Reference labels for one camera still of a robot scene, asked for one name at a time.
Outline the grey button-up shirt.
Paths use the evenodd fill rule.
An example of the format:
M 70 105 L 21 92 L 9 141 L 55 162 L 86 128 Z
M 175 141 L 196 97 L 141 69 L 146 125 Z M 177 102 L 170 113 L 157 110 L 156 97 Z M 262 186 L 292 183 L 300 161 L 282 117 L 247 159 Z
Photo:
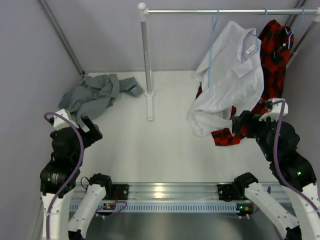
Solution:
M 133 76 L 124 79 L 115 73 L 85 76 L 64 94 L 58 108 L 68 110 L 71 119 L 83 127 L 83 117 L 98 118 L 122 93 L 138 97 L 144 90 Z

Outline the light blue wire hanger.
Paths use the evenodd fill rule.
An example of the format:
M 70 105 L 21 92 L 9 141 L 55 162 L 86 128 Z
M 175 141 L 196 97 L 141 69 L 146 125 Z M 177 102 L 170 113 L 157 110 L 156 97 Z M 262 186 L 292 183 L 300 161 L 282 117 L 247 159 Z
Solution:
M 209 59 L 208 59 L 208 88 L 211 86 L 211 73 L 212 73 L 212 60 L 213 60 L 213 46 L 215 42 L 215 31 L 217 22 L 220 16 L 220 9 L 217 9 L 216 16 L 211 18 L 211 39 L 210 39 L 210 49 L 209 49 Z

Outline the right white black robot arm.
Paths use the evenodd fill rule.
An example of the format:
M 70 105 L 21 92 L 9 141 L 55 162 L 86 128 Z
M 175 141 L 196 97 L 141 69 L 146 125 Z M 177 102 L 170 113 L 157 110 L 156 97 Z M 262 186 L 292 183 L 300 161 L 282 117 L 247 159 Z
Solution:
M 280 120 L 244 111 L 232 118 L 232 132 L 247 127 L 247 136 L 256 140 L 269 169 L 288 196 L 294 214 L 278 203 L 250 172 L 236 177 L 233 194 L 252 201 L 272 222 L 284 240 L 320 238 L 320 198 L 311 163 L 297 151 L 300 141 L 294 127 Z

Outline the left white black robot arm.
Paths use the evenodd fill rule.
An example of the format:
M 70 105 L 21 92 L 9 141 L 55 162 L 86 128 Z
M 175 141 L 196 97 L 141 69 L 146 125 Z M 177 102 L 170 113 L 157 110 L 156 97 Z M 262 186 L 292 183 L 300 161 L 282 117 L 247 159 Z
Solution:
M 111 177 L 101 173 L 89 179 L 85 196 L 73 217 L 69 217 L 76 180 L 84 159 L 84 151 L 102 139 L 99 127 L 89 117 L 82 117 L 88 131 L 74 125 L 66 115 L 50 113 L 48 122 L 62 122 L 50 134 L 53 152 L 40 173 L 40 192 L 43 202 L 42 239 L 84 240 L 89 225 L 102 200 L 113 195 Z

